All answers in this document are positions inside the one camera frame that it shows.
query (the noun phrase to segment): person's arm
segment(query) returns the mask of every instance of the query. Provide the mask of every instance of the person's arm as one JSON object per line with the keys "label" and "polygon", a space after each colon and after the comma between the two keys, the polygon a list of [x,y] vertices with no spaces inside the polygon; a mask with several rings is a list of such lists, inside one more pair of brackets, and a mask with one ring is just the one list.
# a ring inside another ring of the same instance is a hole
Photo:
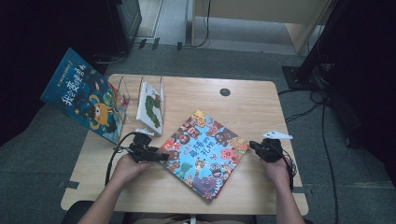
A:
{"label": "person's arm", "polygon": [[266,162],[260,159],[276,191],[276,223],[304,223],[289,186],[289,174],[283,160]]}
{"label": "person's arm", "polygon": [[152,164],[153,162],[136,163],[130,155],[123,155],[102,193],[78,223],[110,223],[122,189]]}

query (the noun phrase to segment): white book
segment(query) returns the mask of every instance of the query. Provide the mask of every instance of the white book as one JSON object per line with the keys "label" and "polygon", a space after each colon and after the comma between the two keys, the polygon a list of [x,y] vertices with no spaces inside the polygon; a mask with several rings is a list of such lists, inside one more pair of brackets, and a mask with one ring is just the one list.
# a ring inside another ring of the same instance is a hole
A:
{"label": "white book", "polygon": [[143,82],[140,87],[136,119],[156,135],[163,134],[161,95],[148,82]]}

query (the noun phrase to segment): book cover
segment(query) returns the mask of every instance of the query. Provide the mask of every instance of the book cover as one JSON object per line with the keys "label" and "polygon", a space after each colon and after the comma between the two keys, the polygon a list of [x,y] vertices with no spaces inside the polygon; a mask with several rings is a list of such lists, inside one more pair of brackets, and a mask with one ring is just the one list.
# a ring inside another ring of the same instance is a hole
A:
{"label": "book cover", "polygon": [[160,147],[172,174],[208,202],[219,196],[248,150],[248,141],[196,110]]}
{"label": "book cover", "polygon": [[120,95],[74,50],[67,50],[41,100],[105,139],[118,143],[129,97]]}
{"label": "book cover", "polygon": [[161,99],[161,95],[148,82],[142,82],[136,119],[156,135],[163,134]]}

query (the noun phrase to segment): tabletop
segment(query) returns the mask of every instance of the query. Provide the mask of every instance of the tabletop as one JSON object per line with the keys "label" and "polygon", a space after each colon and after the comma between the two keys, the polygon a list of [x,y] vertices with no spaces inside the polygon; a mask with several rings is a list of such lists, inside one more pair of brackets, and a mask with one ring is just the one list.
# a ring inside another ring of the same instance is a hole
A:
{"label": "tabletop", "polygon": [[[110,76],[109,82],[118,85],[123,78],[131,96],[127,120],[122,135],[144,128],[135,120],[136,102],[142,77],[156,90],[161,77],[119,75]],[[165,105],[163,134],[153,137],[150,145],[160,147],[177,128],[196,110],[248,141],[260,142],[262,134],[276,130],[288,133],[276,86],[270,81],[235,79],[163,77]],[[229,96],[220,90],[230,91]],[[125,140],[125,145],[132,142]],[[290,140],[281,140],[282,147],[294,158]],[[89,131],[70,180],[79,183],[77,189],[66,189],[61,206],[67,210],[76,201],[94,201],[105,186],[106,168],[115,145]],[[121,154],[113,161],[113,168]],[[300,188],[299,173],[294,187]],[[302,215],[308,212],[303,192],[293,193]],[[180,182],[168,170],[154,164],[138,176],[121,193],[116,211],[178,213],[178,214],[245,214],[274,215],[276,195],[271,181],[262,168],[259,157],[249,149],[228,179],[219,197],[212,203]]]}

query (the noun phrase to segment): gray carpet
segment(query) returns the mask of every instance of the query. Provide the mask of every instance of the gray carpet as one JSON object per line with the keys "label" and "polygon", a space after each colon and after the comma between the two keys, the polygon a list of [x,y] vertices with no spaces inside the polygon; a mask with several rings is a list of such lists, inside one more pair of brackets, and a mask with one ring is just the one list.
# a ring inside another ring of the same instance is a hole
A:
{"label": "gray carpet", "polygon": [[[286,90],[282,65],[299,66],[301,56],[214,49],[177,51],[176,47],[134,47],[111,74],[178,77],[215,77],[269,80]],[[314,105],[308,91],[280,96],[285,118]],[[288,123],[308,200],[305,217],[314,223],[334,223],[332,177],[321,138],[322,107]],[[345,147],[337,116],[325,108],[324,130],[338,196],[339,223],[394,223],[396,191],[383,164],[364,149]],[[29,128],[0,148],[0,223],[60,223],[60,203],[87,131],[59,111],[45,105]],[[113,223],[120,222],[117,213]],[[274,216],[259,216],[259,223],[275,223]]]}

